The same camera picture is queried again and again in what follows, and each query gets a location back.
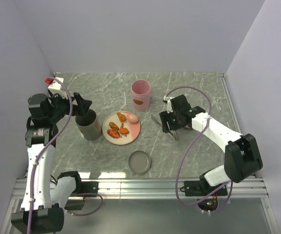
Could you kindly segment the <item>metal tongs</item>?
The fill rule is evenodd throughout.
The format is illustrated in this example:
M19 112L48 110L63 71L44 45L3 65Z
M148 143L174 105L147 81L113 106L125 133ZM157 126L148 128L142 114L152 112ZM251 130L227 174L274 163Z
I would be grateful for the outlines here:
M154 115L151 115L150 117L155 124L163 128L162 123ZM170 131L168 132L168 135L171 136L175 141L179 141L179 136L176 131Z

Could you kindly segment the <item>pink egg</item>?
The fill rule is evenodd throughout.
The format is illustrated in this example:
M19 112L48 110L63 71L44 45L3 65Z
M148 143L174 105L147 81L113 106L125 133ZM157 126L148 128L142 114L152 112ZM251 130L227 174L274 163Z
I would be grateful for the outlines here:
M137 123L137 122L139 121L138 117L135 116L135 115L129 115L129 116L128 116L128 120L129 120L129 122L131 122L131 123Z

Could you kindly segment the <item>brown fried piece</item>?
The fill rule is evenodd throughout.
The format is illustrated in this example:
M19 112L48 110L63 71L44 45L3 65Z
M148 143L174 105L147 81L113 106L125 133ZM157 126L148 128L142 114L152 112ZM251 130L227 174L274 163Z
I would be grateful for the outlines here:
M110 126L111 129L113 129L115 131L119 130L119 127L114 122L110 122L109 126Z

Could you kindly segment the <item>orange chicken wing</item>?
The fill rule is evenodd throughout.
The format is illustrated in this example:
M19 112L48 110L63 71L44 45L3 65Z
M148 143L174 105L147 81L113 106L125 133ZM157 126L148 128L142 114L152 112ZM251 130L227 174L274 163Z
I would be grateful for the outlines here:
M120 132L120 134L122 134L122 135L127 135L127 134L130 133L129 130L128 130L128 128L125 128L125 127L124 127L124 123L123 123L123 122L121 123L121 127L120 127L120 129L119 129L119 132Z

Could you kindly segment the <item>red orange fried piece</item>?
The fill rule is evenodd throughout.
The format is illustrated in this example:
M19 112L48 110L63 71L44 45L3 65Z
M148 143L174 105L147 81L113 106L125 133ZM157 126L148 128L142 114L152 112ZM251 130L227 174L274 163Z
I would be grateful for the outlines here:
M120 138L120 133L117 130L114 129L108 129L107 134L111 136L112 138Z

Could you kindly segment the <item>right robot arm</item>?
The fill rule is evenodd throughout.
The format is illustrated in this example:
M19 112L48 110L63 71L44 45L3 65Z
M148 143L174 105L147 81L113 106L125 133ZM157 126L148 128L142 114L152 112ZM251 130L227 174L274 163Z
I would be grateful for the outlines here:
M242 135L224 126L203 108L191 107L184 95L163 98L166 111L159 114L164 133L189 127L214 142L224 153L224 163L200 176L199 188L205 195L212 194L217 185L239 183L263 168L255 137Z

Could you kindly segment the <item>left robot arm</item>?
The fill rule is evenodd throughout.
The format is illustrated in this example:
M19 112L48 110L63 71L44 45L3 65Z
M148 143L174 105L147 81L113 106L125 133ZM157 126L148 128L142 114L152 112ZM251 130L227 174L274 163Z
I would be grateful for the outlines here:
M64 117L84 116L92 102L79 93L67 98L59 94L35 94L28 99L30 117L26 123L28 174L19 212L11 215L12 225L22 234L60 232L64 225L65 206L70 195L83 190L77 171L64 172L50 189L51 165L56 139L62 133L57 123Z

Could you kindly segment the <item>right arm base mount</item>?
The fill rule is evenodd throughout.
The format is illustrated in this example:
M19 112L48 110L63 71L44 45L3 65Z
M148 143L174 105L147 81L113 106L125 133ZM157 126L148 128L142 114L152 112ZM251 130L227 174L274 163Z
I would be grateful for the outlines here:
M197 196L201 198L215 191L207 199L197 204L201 212L207 212L208 214L211 214L212 212L215 213L222 208L230 199L231 193L228 192L226 184L220 190L218 190L219 186L221 185L222 184L211 187L200 180L186 180L184 181L184 185L179 190L183 192L186 197ZM218 201L219 196L227 196L226 200L221 204L221 206L219 205Z

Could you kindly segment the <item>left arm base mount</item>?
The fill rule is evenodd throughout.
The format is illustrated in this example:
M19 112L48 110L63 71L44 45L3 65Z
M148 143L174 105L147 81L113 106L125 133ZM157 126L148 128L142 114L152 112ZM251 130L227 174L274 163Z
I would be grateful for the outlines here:
M85 205L85 198L97 197L99 182L97 181L84 181L81 182L80 189L72 192L65 209L68 211L80 211Z

